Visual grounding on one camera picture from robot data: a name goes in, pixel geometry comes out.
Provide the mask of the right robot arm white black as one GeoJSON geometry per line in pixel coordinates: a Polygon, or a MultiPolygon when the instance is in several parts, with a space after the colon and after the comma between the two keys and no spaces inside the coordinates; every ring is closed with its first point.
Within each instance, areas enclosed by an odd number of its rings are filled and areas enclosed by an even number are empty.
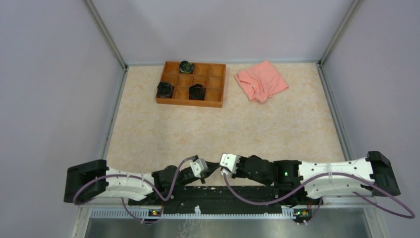
{"type": "Polygon", "coordinates": [[[250,179],[263,185],[274,185],[289,193],[296,204],[324,196],[383,196],[377,188],[392,196],[401,194],[391,162],[379,151],[365,157],[335,163],[298,160],[270,162],[256,155],[224,155],[223,172],[232,178],[250,179]]]}

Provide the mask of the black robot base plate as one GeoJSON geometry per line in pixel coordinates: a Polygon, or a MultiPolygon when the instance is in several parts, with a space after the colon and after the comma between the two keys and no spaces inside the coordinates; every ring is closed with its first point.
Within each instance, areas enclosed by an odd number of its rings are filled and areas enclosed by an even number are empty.
{"type": "Polygon", "coordinates": [[[176,188],[168,201],[162,201],[156,194],[149,194],[141,201],[128,200],[130,206],[156,206],[164,214],[193,214],[196,207],[205,215],[228,214],[280,214],[286,208],[295,206],[316,207],[320,199],[306,197],[303,189],[278,203],[256,206],[245,203],[234,196],[225,186],[186,186],[176,188]]]}

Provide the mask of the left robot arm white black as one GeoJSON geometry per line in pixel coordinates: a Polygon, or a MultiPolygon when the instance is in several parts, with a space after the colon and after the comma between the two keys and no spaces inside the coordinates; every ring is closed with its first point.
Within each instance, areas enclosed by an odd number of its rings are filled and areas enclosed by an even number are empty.
{"type": "Polygon", "coordinates": [[[113,169],[106,160],[95,160],[67,169],[63,201],[82,205],[97,198],[124,198],[153,205],[158,199],[169,200],[178,188],[204,182],[219,167],[219,163],[193,156],[179,166],[142,174],[113,169]]]}

